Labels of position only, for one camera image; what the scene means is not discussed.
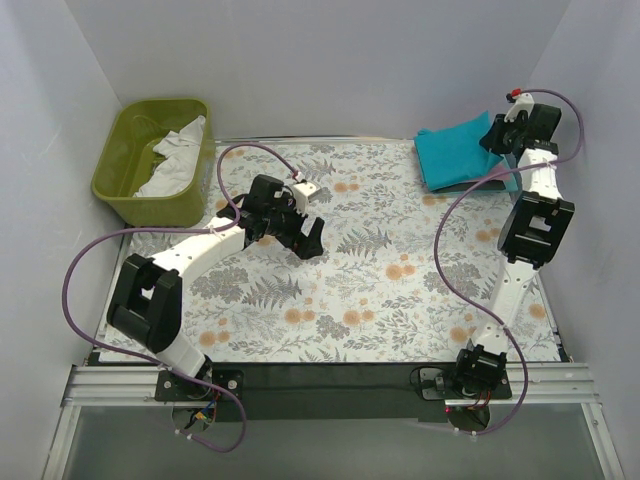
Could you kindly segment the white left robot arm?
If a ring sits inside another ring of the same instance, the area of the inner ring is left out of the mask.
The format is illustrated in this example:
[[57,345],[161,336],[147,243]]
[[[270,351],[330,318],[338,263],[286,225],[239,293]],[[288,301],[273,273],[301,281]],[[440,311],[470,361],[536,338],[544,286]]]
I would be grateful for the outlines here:
[[130,255],[116,282],[108,324],[179,373],[178,387],[188,398],[205,398],[213,386],[211,361],[181,332],[185,288],[266,235],[302,260],[322,255],[324,220],[316,218],[310,231],[303,232],[307,209],[319,191],[306,180],[287,186],[258,175],[247,194],[233,198],[212,217],[205,234],[151,257]]

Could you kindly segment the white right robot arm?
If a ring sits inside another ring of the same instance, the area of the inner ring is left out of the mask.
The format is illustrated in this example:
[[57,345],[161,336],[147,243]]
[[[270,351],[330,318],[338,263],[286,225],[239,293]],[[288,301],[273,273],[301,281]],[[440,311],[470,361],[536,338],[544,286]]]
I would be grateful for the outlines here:
[[538,270],[555,256],[574,215],[563,199],[552,141],[562,112],[537,103],[529,93],[510,96],[512,107],[498,115],[480,145],[490,153],[511,156],[524,170],[521,193],[498,238],[503,255],[488,309],[488,319],[461,350],[452,373],[454,389],[464,397],[489,395],[502,384],[507,363],[507,333]]

